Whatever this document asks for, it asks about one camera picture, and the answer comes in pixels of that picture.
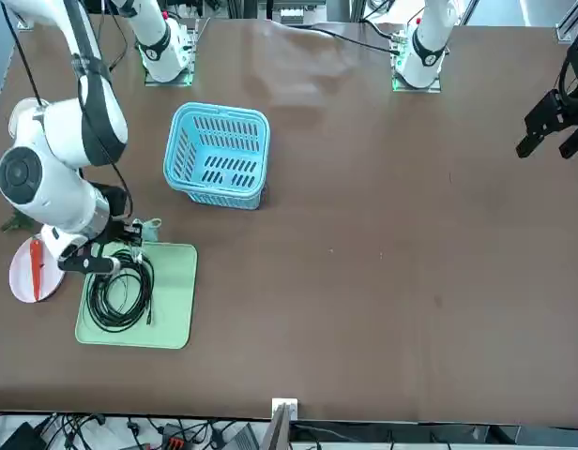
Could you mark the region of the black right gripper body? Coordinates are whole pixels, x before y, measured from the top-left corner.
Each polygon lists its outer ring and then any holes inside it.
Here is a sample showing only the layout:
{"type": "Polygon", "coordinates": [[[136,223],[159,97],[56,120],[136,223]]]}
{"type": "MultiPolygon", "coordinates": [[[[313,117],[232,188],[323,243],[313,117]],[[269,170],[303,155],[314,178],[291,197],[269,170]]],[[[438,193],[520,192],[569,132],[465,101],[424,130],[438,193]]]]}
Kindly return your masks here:
{"type": "Polygon", "coordinates": [[[109,205],[109,216],[105,228],[96,238],[98,244],[111,242],[128,243],[132,238],[132,226],[119,216],[122,216],[128,195],[121,187],[106,184],[95,184],[95,188],[105,198],[109,205]]]}

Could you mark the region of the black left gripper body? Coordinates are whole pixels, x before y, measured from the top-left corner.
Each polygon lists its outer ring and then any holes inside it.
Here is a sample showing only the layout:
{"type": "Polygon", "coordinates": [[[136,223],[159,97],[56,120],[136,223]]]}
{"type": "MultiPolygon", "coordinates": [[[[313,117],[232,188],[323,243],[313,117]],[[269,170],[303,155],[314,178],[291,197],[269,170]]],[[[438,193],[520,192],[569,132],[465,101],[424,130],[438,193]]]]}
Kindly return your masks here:
{"type": "Polygon", "coordinates": [[[561,101],[562,128],[578,125],[578,35],[567,50],[567,55],[558,76],[558,95],[561,101]],[[571,68],[576,87],[570,91],[565,85],[568,69],[571,68]]]}

